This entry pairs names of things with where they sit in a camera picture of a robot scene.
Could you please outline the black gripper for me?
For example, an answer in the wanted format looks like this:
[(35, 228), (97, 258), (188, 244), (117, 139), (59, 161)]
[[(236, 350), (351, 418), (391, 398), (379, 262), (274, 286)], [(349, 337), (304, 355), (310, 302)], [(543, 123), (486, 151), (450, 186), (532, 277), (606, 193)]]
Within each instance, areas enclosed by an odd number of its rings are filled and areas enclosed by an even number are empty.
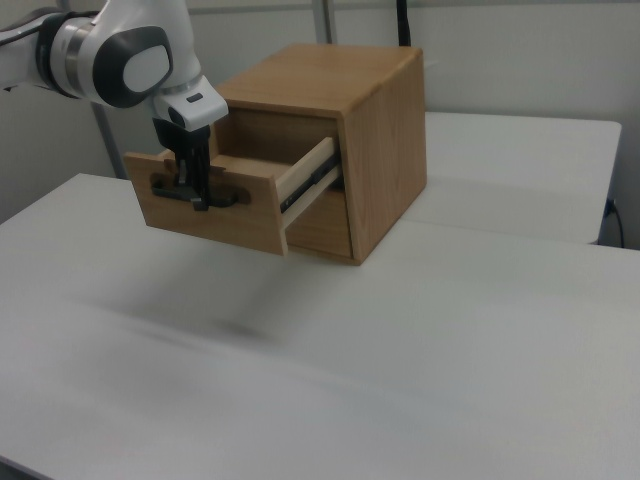
[(195, 211), (207, 211), (210, 201), (209, 188), (209, 138), (211, 128), (187, 131), (174, 123), (153, 118), (159, 143), (175, 156), (177, 186), (193, 186), (197, 194), (192, 201)]

